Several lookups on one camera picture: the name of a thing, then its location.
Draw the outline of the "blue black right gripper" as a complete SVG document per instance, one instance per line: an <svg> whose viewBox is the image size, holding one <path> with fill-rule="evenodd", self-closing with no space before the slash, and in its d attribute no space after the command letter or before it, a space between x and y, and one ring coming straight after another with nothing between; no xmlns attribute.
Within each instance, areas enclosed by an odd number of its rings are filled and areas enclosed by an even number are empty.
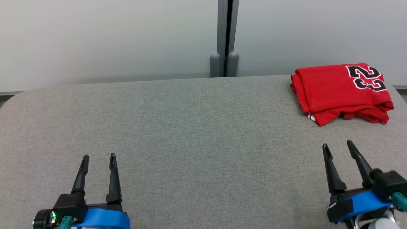
<svg viewBox="0 0 407 229"><path fill-rule="evenodd" d="M365 160L355 144L347 141L351 157L356 161L362 177L362 187L346 191L346 184L333 163L332 153L326 143L322 146L325 171L327 176L328 190L331 194L330 205L327 208L327 216L330 223L356 223L357 217L362 220L388 218L396 223L394 212L390 209L393 202L390 197L395 193L394 188L373 188L373 180L370 177L371 166Z"/></svg>

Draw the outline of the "grey cylindrical post foot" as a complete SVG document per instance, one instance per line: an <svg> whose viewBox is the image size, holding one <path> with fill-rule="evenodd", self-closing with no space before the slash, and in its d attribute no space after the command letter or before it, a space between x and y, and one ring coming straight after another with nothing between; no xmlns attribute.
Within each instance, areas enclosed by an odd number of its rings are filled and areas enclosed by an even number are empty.
<svg viewBox="0 0 407 229"><path fill-rule="evenodd" d="M210 77L221 76L221 57L218 53L210 55Z"/></svg>
<svg viewBox="0 0 407 229"><path fill-rule="evenodd" d="M226 77L237 77L239 54L231 52L228 54Z"/></svg>

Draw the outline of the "red shorts with white stripe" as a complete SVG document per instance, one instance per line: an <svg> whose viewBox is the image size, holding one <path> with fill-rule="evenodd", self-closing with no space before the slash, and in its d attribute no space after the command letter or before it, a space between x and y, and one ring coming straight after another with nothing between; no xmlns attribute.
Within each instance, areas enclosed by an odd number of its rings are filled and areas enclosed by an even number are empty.
<svg viewBox="0 0 407 229"><path fill-rule="evenodd" d="M384 123L389 120L387 112L374 109L362 109L357 111L342 111L343 119L361 118L371 123Z"/></svg>

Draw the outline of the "red basketball jersey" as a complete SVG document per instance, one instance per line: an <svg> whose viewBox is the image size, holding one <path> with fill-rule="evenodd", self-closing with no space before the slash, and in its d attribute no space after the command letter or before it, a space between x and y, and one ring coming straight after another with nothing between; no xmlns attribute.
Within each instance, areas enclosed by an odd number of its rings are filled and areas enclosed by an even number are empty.
<svg viewBox="0 0 407 229"><path fill-rule="evenodd" d="M343 117L342 111L394 109L383 75L366 63L299 68L290 87L302 112L318 126Z"/></svg>

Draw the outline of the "grey partition post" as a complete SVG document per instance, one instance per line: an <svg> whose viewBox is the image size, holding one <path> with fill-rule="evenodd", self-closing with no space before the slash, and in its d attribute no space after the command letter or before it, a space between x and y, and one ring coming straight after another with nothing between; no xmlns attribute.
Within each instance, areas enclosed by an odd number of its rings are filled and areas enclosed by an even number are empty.
<svg viewBox="0 0 407 229"><path fill-rule="evenodd" d="M217 51L221 57L221 76L226 77L228 54L235 52L239 0L218 0Z"/></svg>

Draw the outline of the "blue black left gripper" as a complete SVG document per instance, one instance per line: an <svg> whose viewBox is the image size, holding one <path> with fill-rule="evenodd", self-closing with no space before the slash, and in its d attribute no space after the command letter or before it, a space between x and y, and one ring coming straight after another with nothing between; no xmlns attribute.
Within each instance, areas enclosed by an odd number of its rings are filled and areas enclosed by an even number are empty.
<svg viewBox="0 0 407 229"><path fill-rule="evenodd" d="M89 168L89 155L85 155L77 172L71 194L85 195L85 179ZM109 161L110 181L106 195L108 204L92 204L88 206L86 217L82 223L75 223L72 229L130 229L130 218L122 208L122 193L116 155L111 153ZM58 229L56 216L52 209L39 210L32 222L32 229Z"/></svg>

